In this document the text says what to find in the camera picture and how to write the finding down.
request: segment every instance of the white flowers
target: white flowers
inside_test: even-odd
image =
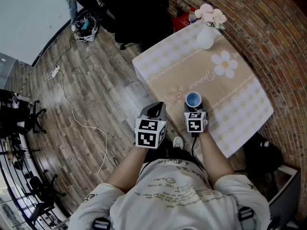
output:
[[[217,66],[214,67],[214,72],[217,75],[225,75],[228,78],[233,78],[235,76],[235,72],[233,69],[238,67],[238,62],[234,59],[230,59],[230,55],[227,51],[222,51],[221,56],[212,55],[211,60]]]
[[[200,9],[195,11],[195,15],[197,18],[202,18],[207,26],[225,29],[222,24],[226,22],[226,16],[220,9],[213,9],[208,3],[201,5]]]

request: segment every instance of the white vase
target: white vase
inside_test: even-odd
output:
[[[198,47],[202,49],[209,49],[214,43],[214,27],[204,26],[202,31],[197,35],[196,42]]]

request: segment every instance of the bottle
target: bottle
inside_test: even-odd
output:
[[[190,24],[194,23],[197,21],[197,17],[195,15],[195,8],[191,7],[190,12],[189,12],[189,21]]]

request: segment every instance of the cup rim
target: cup rim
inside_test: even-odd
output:
[[[187,97],[188,97],[188,95],[191,94],[191,93],[197,94],[197,95],[199,96],[199,98],[200,98],[200,103],[199,103],[198,105],[196,105],[196,106],[191,106],[191,105],[187,102]],[[195,92],[195,91],[189,92],[189,93],[187,94],[187,96],[186,96],[186,104],[187,104],[189,107],[198,107],[198,106],[201,104],[201,95],[200,95],[198,92]]]

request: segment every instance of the checkered tablecloth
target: checkered tablecloth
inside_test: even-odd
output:
[[[192,138],[184,125],[183,103],[188,92],[208,100],[209,130],[226,157],[236,152],[272,115],[273,108],[256,76],[231,44],[213,29],[209,50],[197,46],[204,25],[198,21],[172,34],[132,62],[139,79],[156,101],[166,103],[168,117],[186,142]],[[234,76],[218,71],[216,63],[233,66]],[[196,154],[201,159],[199,144]]]

